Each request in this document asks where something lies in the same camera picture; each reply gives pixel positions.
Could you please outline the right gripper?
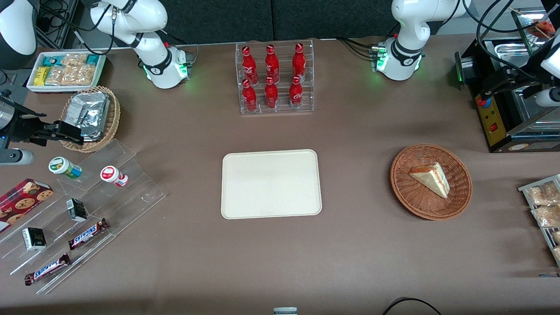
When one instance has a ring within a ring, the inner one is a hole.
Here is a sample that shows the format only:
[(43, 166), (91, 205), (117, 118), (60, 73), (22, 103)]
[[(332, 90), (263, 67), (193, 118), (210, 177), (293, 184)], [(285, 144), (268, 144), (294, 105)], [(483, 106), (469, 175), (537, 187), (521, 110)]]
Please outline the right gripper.
[(49, 141), (66, 141), (83, 145), (84, 138), (79, 127), (56, 120), (51, 125), (40, 120), (47, 116), (22, 106), (10, 98), (1, 98), (1, 146), (8, 147), (11, 142), (33, 143), (46, 147)]

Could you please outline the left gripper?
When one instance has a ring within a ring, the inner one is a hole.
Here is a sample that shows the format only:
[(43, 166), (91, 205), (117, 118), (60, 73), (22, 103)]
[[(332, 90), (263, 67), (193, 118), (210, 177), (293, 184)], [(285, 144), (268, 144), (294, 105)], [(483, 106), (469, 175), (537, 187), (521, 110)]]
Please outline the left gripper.
[(527, 84), (550, 84), (558, 86), (560, 79), (560, 38), (555, 37), (538, 48), (523, 66), (525, 74), (508, 66), (502, 66), (482, 83), (481, 100), (495, 94), (514, 91)]

